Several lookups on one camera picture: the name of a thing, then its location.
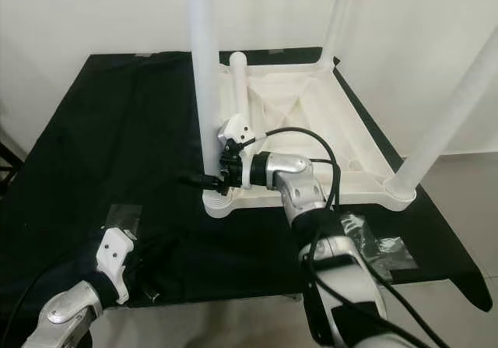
white plastic tube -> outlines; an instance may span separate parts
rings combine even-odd
[[[249,99],[247,96],[247,58],[242,52],[234,52],[230,55],[230,69],[233,75],[233,91],[237,105],[237,113],[249,121]]]
[[[498,27],[496,27],[473,63],[451,94],[451,105],[443,117],[425,134],[415,152],[398,173],[386,182],[386,189],[401,200],[413,199],[415,187],[482,98],[498,75]]]
[[[202,160],[206,174],[219,174],[221,127],[219,102],[219,52],[216,41],[214,0],[188,0],[192,64]]]
[[[325,34],[323,49],[321,50],[321,56],[318,60],[318,65],[322,68],[331,68],[332,59],[337,52],[337,43],[348,4],[349,0],[335,0],[334,2],[330,23],[328,24],[327,33]]]

white wall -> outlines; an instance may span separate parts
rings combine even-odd
[[[319,45],[332,1],[217,0],[220,47]],[[498,0],[353,0],[341,69],[402,154],[447,104],[497,9]],[[29,150],[88,54],[186,50],[185,15],[186,0],[0,0],[2,129]],[[450,152],[498,150],[496,93]]]

floor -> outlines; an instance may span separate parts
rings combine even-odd
[[[498,155],[445,156],[423,186],[498,300]],[[479,311],[449,281],[396,288],[450,346],[498,346],[498,307]],[[393,297],[385,290],[383,295],[389,319],[431,344]],[[317,346],[302,303],[288,297],[107,311],[92,335],[96,348]]]

black tablecloth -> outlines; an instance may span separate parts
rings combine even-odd
[[[247,58],[311,62],[318,54],[249,51]],[[401,158],[335,74],[397,169]],[[156,304],[299,293],[297,247],[283,210],[240,209],[215,220],[200,191],[177,183],[178,174],[200,170],[190,54],[91,55],[1,202],[0,319],[30,277],[67,248],[74,251],[40,280],[21,317],[36,315],[94,268],[112,204],[142,206],[134,253],[143,261],[131,306],[151,305],[146,294],[153,291]],[[395,272],[396,283],[449,278],[474,305],[491,308],[478,268],[428,195],[417,193],[400,213],[377,205],[344,210],[364,215],[378,237],[402,237],[419,268]]]

black cloth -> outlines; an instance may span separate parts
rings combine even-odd
[[[316,61],[319,49],[249,51],[250,64]],[[222,62],[228,59],[222,53]],[[353,105],[396,168],[401,158],[340,74]],[[26,299],[33,317],[53,294],[92,271],[112,204],[142,206],[131,306],[300,292],[297,245],[281,208],[240,209],[215,220],[201,192],[177,183],[202,170],[189,53],[92,55],[0,203],[0,320],[28,280],[67,248]],[[363,214],[379,237],[400,235],[419,269],[395,282],[450,278],[476,306],[491,307],[472,259],[419,188],[401,213],[376,205]]]

